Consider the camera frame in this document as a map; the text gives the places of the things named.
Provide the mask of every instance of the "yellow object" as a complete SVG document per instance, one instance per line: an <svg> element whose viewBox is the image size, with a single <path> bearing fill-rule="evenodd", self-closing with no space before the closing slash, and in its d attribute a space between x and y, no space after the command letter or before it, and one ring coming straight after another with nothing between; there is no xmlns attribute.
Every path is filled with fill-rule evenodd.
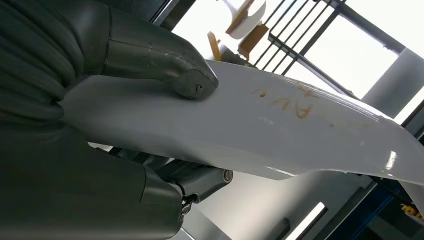
<svg viewBox="0 0 424 240"><path fill-rule="evenodd" d="M218 41L213 32L207 33L207 39L209 40L210 48L212 49L213 58L215 61L221 61L221 53L218 47Z"/></svg>
<svg viewBox="0 0 424 240"><path fill-rule="evenodd" d="M413 207L408 206L408 205L403 205L402 211L404 211L405 213L410 214L410 215L417 214L417 211L415 211L415 209Z"/></svg>

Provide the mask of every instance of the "black metal bars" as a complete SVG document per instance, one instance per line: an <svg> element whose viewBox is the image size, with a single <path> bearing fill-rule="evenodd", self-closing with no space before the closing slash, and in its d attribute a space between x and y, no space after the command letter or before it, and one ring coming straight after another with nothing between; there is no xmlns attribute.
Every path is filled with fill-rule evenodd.
<svg viewBox="0 0 424 240"><path fill-rule="evenodd" d="M269 41L274 41L275 45L281 49L283 52L286 53L286 55L290 56L291 58L295 59L299 64L304 66L306 69L311 71L313 74L315 74L318 78L323 80L326 84L328 84L330 87L335 89L338 93L347 95L353 99L358 99L351 91L344 88L340 83L332 79L329 75L327 75L325 72L323 72L321 69L319 69L317 66L315 66L312 62L310 62L308 59L306 59L303 55L300 55L295 50L293 50L291 47L287 46L284 42L282 42L280 39L278 39L276 36L269 34L268 36Z"/></svg>
<svg viewBox="0 0 424 240"><path fill-rule="evenodd" d="M296 47L296 45L302 40L302 38L306 35L306 33L309 31L309 29L312 28L312 26L315 24L315 22L321 17L321 15L325 12L325 10L330 6L330 3L327 3L325 7L319 12L318 16L311 22L311 24L307 27L307 29L302 33L302 35L297 39L297 41L293 44L292 48ZM272 70L272 72L275 72L277 68L280 66L280 64L286 59L287 53L284 55L284 57L279 61L279 63L275 66L275 68Z"/></svg>
<svg viewBox="0 0 424 240"><path fill-rule="evenodd" d="M290 18L290 20L288 21L288 23L283 27L283 29L281 30L281 32L278 34L278 37L286 30L286 28L293 22L293 20L297 17L297 15L300 13L300 11L304 8L304 6L308 3L308 0L306 0L302 6L299 7L299 9L296 11L296 13ZM272 55L272 57L268 60L268 62L265 64L265 66L262 68L262 70L264 70L269 64L270 62L274 59L274 57L277 55L279 51L275 51L274 54Z"/></svg>
<svg viewBox="0 0 424 240"><path fill-rule="evenodd" d="M297 0L293 0L293 2L290 4L290 6L288 6L288 8L284 11L284 13L279 17L279 19L277 20L277 22L274 24L274 26L271 27L271 29L269 30L269 33L271 33L274 28L280 23L280 21L286 16L286 14L290 11L290 9L293 7L293 5L296 3ZM259 63L259 61L264 57L264 55L268 52L268 50L271 48L271 46L273 45L273 42L271 42L269 44L269 46L266 48L265 51L263 51L263 53L259 56L259 58L256 60L256 62L253 65L257 65Z"/></svg>

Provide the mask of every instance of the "fluorescent light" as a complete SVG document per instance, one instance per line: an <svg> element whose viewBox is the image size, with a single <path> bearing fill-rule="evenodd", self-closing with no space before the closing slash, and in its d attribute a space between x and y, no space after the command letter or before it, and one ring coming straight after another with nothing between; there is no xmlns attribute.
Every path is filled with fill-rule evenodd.
<svg viewBox="0 0 424 240"><path fill-rule="evenodd" d="M324 203L319 202L310 213L300 222L299 225L288 235L285 240L296 240L308 228L309 225L320 215L326 208Z"/></svg>

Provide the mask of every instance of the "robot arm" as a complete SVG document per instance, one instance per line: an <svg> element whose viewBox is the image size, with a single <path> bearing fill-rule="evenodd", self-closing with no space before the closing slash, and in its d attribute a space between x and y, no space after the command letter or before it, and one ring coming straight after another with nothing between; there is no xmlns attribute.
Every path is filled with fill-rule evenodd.
<svg viewBox="0 0 424 240"><path fill-rule="evenodd" d="M89 147L57 102L80 74L205 98L218 86L208 64L185 40L97 2L3 0L0 16L0 238L172 237L181 190Z"/></svg>

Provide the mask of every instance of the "glossy white surface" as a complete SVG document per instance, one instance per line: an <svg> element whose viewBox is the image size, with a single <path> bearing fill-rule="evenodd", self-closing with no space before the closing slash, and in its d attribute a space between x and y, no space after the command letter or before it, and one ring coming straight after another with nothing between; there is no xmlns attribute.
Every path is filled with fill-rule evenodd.
<svg viewBox="0 0 424 240"><path fill-rule="evenodd" d="M424 185L424 149L377 110L280 75L209 62L217 91L190 101L154 80L94 76L65 98L92 142L281 180L334 170Z"/></svg>

